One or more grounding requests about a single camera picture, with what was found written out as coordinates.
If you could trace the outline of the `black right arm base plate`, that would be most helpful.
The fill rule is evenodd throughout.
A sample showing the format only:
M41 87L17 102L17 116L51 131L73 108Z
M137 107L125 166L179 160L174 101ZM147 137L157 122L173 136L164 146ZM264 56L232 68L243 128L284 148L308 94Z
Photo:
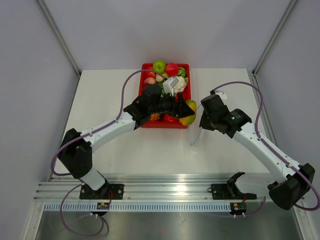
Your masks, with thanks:
M235 184L214 183L207 188L213 200L256 200L254 193L242 193Z

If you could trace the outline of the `red tomato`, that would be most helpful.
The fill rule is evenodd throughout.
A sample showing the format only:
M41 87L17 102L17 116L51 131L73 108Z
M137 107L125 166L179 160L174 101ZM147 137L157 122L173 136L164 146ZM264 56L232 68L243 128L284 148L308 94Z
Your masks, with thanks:
M166 123L178 123L179 119L175 116L171 116L168 113L165 113L163 115L163 121Z

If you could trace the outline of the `yellow orange mango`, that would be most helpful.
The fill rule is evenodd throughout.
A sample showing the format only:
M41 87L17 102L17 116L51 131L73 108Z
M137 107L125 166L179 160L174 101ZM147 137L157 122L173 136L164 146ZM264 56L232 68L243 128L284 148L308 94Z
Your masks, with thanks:
M194 111L194 115L180 118L179 122L184 126L190 126L196 119L197 103L194 100L188 99L186 104Z

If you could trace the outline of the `clear zip top bag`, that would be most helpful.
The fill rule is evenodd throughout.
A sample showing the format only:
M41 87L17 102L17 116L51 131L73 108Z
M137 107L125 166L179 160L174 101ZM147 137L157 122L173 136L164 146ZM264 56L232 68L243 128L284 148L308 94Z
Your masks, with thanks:
M200 122L201 122L203 111L204 111L204 108L200 104L196 109L196 117L194 122L188 127L188 139L189 139L189 145L191 147L195 146L201 137L202 128L200 127Z

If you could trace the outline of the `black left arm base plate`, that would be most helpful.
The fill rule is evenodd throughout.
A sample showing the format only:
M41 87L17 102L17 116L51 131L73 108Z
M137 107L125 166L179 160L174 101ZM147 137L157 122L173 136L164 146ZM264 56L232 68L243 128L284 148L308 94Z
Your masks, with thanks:
M105 183L98 190L89 185L81 186L79 198L81 200L122 200L124 194L123 184Z

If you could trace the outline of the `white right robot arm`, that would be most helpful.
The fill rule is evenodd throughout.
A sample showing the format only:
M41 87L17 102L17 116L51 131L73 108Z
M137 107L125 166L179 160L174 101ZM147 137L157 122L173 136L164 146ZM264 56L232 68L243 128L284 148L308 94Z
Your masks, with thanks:
M217 94L202 99L201 105L201 128L217 130L240 143L272 174L275 181L267 188L278 207L290 210L310 190L315 169L308 163L301 165L288 157L255 128L251 118L242 110L230 111Z

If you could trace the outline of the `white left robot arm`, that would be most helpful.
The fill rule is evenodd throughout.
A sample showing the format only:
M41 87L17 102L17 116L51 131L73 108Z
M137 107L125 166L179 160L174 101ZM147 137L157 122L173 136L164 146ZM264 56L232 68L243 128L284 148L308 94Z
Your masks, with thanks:
M89 186L95 198L103 199L108 194L108 183L94 167L94 153L113 139L142 127L153 114L184 118L194 115L195 111L186 103L182 93L177 97L170 93L162 95L158 85L150 85L115 118L87 130L68 130L57 158L73 178Z

